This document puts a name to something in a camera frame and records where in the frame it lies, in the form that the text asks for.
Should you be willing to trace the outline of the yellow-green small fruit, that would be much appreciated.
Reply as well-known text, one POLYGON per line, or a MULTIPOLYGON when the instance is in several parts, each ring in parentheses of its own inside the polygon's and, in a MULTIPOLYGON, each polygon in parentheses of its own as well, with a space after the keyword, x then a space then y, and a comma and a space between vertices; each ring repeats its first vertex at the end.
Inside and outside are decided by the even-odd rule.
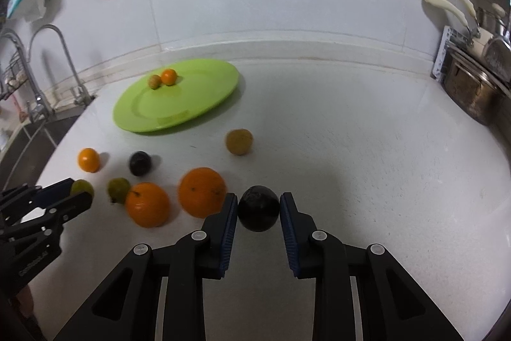
POLYGON ((86 192, 91 197, 95 197, 95 189, 91 183, 85 179, 79 179, 74 181, 71 190, 70 195, 71 197, 77 196, 83 192, 86 192))

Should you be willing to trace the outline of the dark avocado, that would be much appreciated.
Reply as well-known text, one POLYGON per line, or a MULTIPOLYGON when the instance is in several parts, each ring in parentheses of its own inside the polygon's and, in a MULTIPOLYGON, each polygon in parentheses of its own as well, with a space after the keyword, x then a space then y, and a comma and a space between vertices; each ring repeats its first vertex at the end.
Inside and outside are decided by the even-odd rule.
POLYGON ((237 215, 246 229, 264 232, 272 228, 280 215, 279 199, 269 188, 255 185, 247 189, 238 203, 237 215))

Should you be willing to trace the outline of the large orange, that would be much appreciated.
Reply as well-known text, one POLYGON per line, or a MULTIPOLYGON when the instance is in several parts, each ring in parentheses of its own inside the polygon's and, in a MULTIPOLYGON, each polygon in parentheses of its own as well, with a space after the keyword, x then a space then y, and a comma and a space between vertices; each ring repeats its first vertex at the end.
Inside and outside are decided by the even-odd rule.
POLYGON ((208 167, 190 170, 182 177, 178 187, 181 207, 189 215, 201 219, 219 213, 226 194, 224 179, 208 167))
POLYGON ((169 219, 171 200, 158 185, 141 182, 128 191, 125 209, 137 225, 152 229, 162 226, 169 219))

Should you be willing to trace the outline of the small orange tangerine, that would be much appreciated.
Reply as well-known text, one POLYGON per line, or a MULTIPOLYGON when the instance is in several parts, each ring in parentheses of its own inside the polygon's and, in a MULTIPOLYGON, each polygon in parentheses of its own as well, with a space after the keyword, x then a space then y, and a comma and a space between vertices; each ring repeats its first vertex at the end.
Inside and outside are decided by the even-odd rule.
POLYGON ((78 154, 77 163, 83 171, 95 173, 101 167, 100 154, 93 148, 84 148, 78 154))

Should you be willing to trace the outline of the green lime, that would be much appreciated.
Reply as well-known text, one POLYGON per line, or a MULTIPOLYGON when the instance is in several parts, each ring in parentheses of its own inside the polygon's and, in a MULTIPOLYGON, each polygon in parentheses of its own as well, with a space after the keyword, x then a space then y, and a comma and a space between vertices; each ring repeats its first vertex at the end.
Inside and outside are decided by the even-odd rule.
POLYGON ((107 194, 111 203, 124 204, 132 185, 124 177, 111 179, 107 184, 107 194))

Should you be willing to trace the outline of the dark plum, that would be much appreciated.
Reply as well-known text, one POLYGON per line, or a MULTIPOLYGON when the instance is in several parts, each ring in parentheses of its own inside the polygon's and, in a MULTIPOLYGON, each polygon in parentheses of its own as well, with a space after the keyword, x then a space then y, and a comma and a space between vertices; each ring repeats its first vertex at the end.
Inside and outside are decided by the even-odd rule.
POLYGON ((145 176, 152 169, 152 158, 144 151, 137 151, 130 156, 128 167, 134 176, 145 176))

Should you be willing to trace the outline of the small brown fruit on plate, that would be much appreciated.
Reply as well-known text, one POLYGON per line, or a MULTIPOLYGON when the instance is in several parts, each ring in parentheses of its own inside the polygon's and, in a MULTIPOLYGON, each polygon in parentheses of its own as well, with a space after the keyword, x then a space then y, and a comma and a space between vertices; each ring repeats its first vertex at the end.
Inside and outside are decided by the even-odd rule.
POLYGON ((161 84, 162 84, 161 78, 157 74, 153 74, 148 79, 148 87, 150 87, 152 90, 158 89, 161 86, 161 84))

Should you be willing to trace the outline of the small orange on plate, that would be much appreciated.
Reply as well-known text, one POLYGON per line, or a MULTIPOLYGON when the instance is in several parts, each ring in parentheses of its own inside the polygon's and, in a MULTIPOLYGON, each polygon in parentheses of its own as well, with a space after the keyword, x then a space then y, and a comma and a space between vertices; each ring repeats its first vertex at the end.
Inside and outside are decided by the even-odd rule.
POLYGON ((170 87, 176 84, 179 76, 173 68, 167 68, 161 73, 160 78, 163 85, 170 87))

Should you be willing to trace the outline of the green plate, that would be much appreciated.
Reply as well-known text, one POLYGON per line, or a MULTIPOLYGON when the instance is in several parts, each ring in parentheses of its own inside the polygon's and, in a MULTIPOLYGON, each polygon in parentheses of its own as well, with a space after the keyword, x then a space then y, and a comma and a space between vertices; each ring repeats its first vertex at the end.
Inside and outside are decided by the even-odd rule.
POLYGON ((162 66, 122 93, 113 108, 113 122, 134 133, 178 126, 222 104, 236 90, 238 81, 237 68, 223 60, 191 59, 162 66), (176 83, 157 89, 149 87, 149 79, 167 68, 176 71, 176 83))

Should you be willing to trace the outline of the yellow-brown round fruit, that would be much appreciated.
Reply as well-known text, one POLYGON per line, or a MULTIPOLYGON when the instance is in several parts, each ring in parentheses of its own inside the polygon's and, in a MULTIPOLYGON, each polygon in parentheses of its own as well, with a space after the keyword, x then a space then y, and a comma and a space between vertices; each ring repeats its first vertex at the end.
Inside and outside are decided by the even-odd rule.
POLYGON ((227 150, 237 156, 243 156, 250 152, 254 138, 247 129, 236 129, 230 131, 225 138, 227 150))

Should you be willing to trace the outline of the steel pot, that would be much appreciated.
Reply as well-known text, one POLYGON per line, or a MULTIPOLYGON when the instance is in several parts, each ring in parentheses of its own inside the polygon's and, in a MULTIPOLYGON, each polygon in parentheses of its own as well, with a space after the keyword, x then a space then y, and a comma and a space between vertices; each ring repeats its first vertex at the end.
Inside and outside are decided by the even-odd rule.
POLYGON ((455 47, 447 48, 443 66, 443 88, 449 97, 473 120, 491 125, 504 100, 500 87, 455 47))

